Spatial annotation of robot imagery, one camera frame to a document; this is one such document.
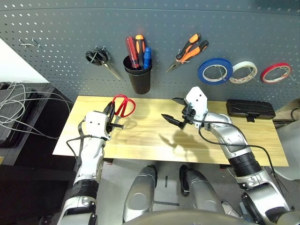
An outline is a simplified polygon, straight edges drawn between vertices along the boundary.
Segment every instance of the black cup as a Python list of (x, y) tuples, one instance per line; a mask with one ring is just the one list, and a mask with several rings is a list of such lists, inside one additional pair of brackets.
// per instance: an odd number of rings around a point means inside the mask
[(132, 68), (129, 56), (127, 56), (123, 60), (123, 64), (129, 75), (133, 90), (140, 95), (146, 94), (150, 90), (152, 62), (147, 69), (135, 70)]

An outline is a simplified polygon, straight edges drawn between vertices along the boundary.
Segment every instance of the blue tape roll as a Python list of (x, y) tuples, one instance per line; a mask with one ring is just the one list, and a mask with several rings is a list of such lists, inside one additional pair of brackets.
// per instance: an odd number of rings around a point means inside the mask
[[(220, 77), (218, 79), (210, 79), (205, 76), (205, 70), (212, 66), (220, 66), (223, 67), (226, 71), (225, 76)], [(203, 83), (211, 84), (211, 85), (217, 85), (221, 83), (225, 83), (229, 80), (230, 77), (233, 75), (233, 66), (228, 60), (224, 59), (211, 59), (204, 62), (198, 69), (198, 77), (199, 80)]]

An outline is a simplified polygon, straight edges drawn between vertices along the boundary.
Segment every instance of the robotic hand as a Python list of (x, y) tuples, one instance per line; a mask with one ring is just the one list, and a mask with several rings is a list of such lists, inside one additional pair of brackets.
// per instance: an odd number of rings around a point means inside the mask
[(201, 128), (217, 137), (235, 171), (239, 187), (245, 190), (242, 201), (256, 223), (274, 224), (290, 211), (267, 171), (256, 161), (241, 130), (232, 125), (228, 116), (208, 111), (207, 98), (199, 87), (193, 87), (185, 99), (175, 98), (174, 101), (185, 106), (182, 110), (184, 121), (180, 122), (170, 115), (162, 116), (181, 129), (187, 123), (194, 124), (201, 137)]

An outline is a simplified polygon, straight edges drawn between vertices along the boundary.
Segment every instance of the tape roll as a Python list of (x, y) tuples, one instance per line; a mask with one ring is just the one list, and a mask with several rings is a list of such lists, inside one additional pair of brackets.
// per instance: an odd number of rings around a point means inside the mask
[(239, 69), (242, 68), (249, 68), (250, 70), (252, 69), (252, 71), (249, 71), (248, 75), (246, 75), (245, 77), (242, 78), (234, 78), (234, 77), (230, 77), (230, 81), (232, 83), (245, 83), (250, 81), (256, 74), (257, 74), (257, 67), (253, 62), (248, 62), (248, 61), (244, 61), (244, 62), (240, 62), (238, 64), (235, 64), (233, 66), (233, 74), (234, 72), (236, 72)]
[[(273, 80), (267, 80), (266, 76), (267, 74), (275, 69), (285, 69), (285, 72), (278, 78), (273, 79)], [(273, 64), (272, 66), (266, 68), (262, 74), (261, 74), (261, 80), (264, 83), (278, 83), (279, 81), (282, 81), (283, 79), (287, 78), (289, 76), (289, 74), (291, 74), (292, 72), (292, 67), (290, 66), (290, 64), (286, 63), (286, 62), (280, 62), (280, 63), (276, 63)]]
[[(217, 79), (211, 79), (208, 78), (205, 75), (205, 71), (210, 67), (222, 67), (225, 70), (225, 73)], [(203, 83), (211, 84), (211, 85), (217, 85), (224, 83), (229, 80), (229, 78), (233, 75), (233, 66), (232, 64), (224, 59), (211, 59), (206, 62), (204, 62), (198, 69), (198, 77), (199, 80)]]

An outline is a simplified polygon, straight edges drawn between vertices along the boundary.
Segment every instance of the gray pegboard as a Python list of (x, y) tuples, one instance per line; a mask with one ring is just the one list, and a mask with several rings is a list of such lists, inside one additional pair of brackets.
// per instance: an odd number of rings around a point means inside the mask
[[(183, 97), (195, 85), (209, 100), (229, 98), (268, 101), (275, 109), (300, 96), (299, 0), (189, 0), (172, 1), (2, 1), (0, 36), (41, 75), (72, 100), (77, 95), (141, 98)], [(179, 48), (196, 32), (210, 46), (190, 63), (165, 74)], [(142, 33), (153, 50), (151, 90), (133, 92), (122, 62), (126, 36)], [(22, 49), (18, 38), (35, 38), (40, 49)], [(84, 53), (105, 45), (122, 76), (118, 81), (104, 67), (87, 64)], [(291, 78), (276, 84), (251, 80), (211, 86), (197, 77), (198, 67), (211, 58), (233, 65), (252, 61), (260, 73), (286, 61)]]

